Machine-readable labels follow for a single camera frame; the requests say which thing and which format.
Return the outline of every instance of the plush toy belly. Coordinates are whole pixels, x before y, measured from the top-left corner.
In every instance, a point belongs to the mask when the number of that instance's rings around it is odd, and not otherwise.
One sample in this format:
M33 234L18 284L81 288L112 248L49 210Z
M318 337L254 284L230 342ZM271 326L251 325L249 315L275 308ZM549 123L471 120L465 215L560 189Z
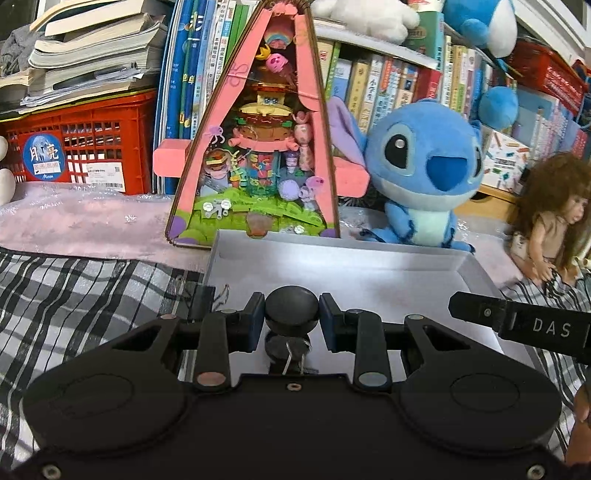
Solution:
M408 215L414 225L412 243L424 247L440 247L442 245L446 239L449 212L424 212L409 209Z

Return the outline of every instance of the black mechanical arm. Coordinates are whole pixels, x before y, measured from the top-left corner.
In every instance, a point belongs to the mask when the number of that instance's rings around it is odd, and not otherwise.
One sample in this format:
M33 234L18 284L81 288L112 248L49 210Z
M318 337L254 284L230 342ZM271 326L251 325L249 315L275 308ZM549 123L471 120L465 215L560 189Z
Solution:
M591 358L588 314L464 293L449 308ZM281 372L232 386L229 354L256 350L265 322ZM328 350L355 354L352 381L305 370L318 322ZM184 351L191 381L177 379ZM395 351L405 381L392 380ZM561 401L543 374L422 315L384 323L294 286L198 322L155 319L38 377L23 409L41 449L3 480L591 478L544 447Z

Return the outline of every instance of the white tray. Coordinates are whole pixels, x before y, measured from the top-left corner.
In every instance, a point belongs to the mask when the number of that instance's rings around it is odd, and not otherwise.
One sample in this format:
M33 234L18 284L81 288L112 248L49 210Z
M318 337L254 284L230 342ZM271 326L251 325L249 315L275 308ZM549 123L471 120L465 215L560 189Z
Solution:
M229 286L221 309L242 309L255 291L268 295L285 285L299 285L317 296L332 294L342 310L370 310L385 322L402 323L406 315L419 313L534 366L526 347L500 340L492 330L449 314L449 298L457 291L501 296L478 261L466 252L284 233L251 239L245 232L226 230L218 233L204 283L215 286L218 293ZM242 373L268 372L266 331L265 325L256 352L230 355L234 384ZM353 354L329 352L320 325L310 339L313 349L307 367L322 374L352 375ZM390 363L393 379L404 380L399 352L390 352Z

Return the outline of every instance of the red plastic crate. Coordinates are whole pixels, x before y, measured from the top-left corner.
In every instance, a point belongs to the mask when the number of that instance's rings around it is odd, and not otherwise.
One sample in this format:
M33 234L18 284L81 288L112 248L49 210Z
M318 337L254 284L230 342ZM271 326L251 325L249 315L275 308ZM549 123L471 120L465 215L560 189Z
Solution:
M523 75L518 83L560 99L573 115L579 114L587 85L554 50L518 40L507 63Z
M0 124L4 167L17 180L151 190L154 90L35 113Z

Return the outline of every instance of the plush toy eye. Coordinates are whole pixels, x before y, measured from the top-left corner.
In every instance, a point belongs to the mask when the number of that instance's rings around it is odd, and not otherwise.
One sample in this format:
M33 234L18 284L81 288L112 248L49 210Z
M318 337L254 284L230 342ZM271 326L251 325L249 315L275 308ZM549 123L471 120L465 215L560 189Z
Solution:
M476 171L474 172L474 176L477 177L480 175L482 171L482 153L480 152L480 148L476 147Z
M402 135L394 135L384 149L384 156L394 167L407 168L408 166L408 140Z

